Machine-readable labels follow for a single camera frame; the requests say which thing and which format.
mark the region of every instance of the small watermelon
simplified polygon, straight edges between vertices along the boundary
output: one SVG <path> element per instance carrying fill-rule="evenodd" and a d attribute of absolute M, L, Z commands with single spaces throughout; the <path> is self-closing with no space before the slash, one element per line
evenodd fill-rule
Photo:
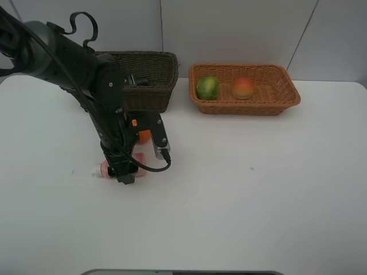
<path fill-rule="evenodd" d="M 216 76 L 205 76 L 197 83 L 196 94 L 201 100 L 214 100 L 219 94 L 219 89 L 219 79 Z"/>

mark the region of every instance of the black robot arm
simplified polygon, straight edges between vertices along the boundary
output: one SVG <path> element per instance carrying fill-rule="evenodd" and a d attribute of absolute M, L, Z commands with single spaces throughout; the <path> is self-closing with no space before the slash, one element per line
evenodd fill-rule
<path fill-rule="evenodd" d="M 38 21 L 21 23 L 0 7 L 0 52 L 11 58 L 13 69 L 0 69 L 0 76 L 21 72 L 63 88 L 75 89 L 83 99 L 100 137 L 100 145 L 110 165 L 108 173 L 124 184 L 134 183 L 138 167 L 152 172 L 169 168 L 169 143 L 158 112 L 127 112 L 123 109 L 123 72 L 111 56 L 96 56 L 88 42 L 97 38 L 97 23 L 93 37 L 80 46 L 64 36 L 76 31 L 73 13 L 72 31 L 55 24 Z M 147 167 L 132 155 L 139 141 L 139 131 L 149 129 L 155 155 L 167 161 L 167 166 Z"/>

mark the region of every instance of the black cable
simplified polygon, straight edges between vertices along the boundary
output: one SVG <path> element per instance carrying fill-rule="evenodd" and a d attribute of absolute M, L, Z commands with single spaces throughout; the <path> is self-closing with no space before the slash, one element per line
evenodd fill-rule
<path fill-rule="evenodd" d="M 118 142 L 115 141 L 115 139 L 112 137 L 112 135 L 110 134 L 109 130 L 103 129 L 103 124 L 100 123 L 98 121 L 98 116 L 96 115 L 94 109 L 92 108 L 91 104 L 89 103 L 86 95 L 82 92 L 82 90 L 80 89 L 80 87 L 78 86 L 78 84 L 74 81 L 73 77 L 70 75 L 68 69 L 65 67 L 65 65 L 58 59 L 58 57 L 51 51 L 51 49 L 45 44 L 44 41 L 42 41 L 32 30 L 30 30 L 27 26 L 25 26 L 24 24 L 22 24 L 21 22 L 19 22 L 18 20 L 16 20 L 15 18 L 13 19 L 13 21 L 15 21 L 15 23 L 27 34 L 29 35 L 31 38 L 33 38 L 35 40 L 36 43 L 39 44 L 40 47 L 43 48 L 44 51 L 47 52 L 47 54 L 57 63 L 57 65 L 60 67 L 60 69 L 65 73 L 66 77 L 69 79 L 69 81 L 71 82 L 71 84 L 74 86 L 75 90 L 77 91 L 77 93 L 79 94 L 79 96 L 81 97 L 82 101 L 85 104 L 85 107 L 87 108 L 87 110 L 89 111 L 89 113 L 94 117 L 94 119 L 97 121 L 98 124 L 100 124 L 102 130 L 105 132 L 105 134 L 107 135 L 107 137 L 109 138 L 109 140 L 111 141 L 111 143 L 120 151 L 120 153 L 122 155 L 124 155 L 129 161 L 131 161 L 133 164 L 135 164 L 136 166 L 150 171 L 150 172 L 162 172 L 162 171 L 166 171 L 170 166 L 171 166 L 171 161 L 170 159 L 168 159 L 167 157 L 163 156 L 165 158 L 165 161 L 167 161 L 167 166 L 163 167 L 163 168 L 152 168 L 152 167 L 148 167 L 145 166 L 144 164 L 138 162 L 136 159 L 134 159 L 128 152 L 125 151 L 125 149 L 123 148 L 123 146 L 121 146 Z"/>

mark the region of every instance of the pink object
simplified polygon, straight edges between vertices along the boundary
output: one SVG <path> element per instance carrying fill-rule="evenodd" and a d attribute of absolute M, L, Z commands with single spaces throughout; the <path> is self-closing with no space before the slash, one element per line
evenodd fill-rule
<path fill-rule="evenodd" d="M 134 159 L 136 159 L 138 162 L 140 162 L 140 163 L 142 163 L 144 165 L 146 164 L 144 153 L 134 153 L 132 155 L 132 157 Z M 108 168 L 109 168 L 109 166 L 110 165 L 108 164 L 107 160 L 104 160 L 104 162 L 100 165 L 100 171 L 96 171 L 93 174 L 96 175 L 96 176 L 104 177 L 106 179 L 111 179 L 111 177 L 108 174 Z M 147 174 L 147 171 L 144 170 L 144 169 L 141 169 L 139 167 L 138 172 L 135 174 L 135 176 L 136 177 L 145 176 L 146 174 Z"/>

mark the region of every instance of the orange wicker basket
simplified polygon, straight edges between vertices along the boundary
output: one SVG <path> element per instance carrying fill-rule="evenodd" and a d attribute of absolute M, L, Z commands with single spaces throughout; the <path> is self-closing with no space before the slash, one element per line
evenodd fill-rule
<path fill-rule="evenodd" d="M 204 76 L 216 76 L 220 92 L 216 100 L 200 100 L 196 85 Z M 239 77 L 255 82 L 255 91 L 248 100 L 231 95 L 231 84 Z M 190 68 L 191 100 L 203 113 L 217 115 L 277 116 L 285 109 L 300 103 L 300 96 L 286 70 L 278 65 L 195 64 Z"/>

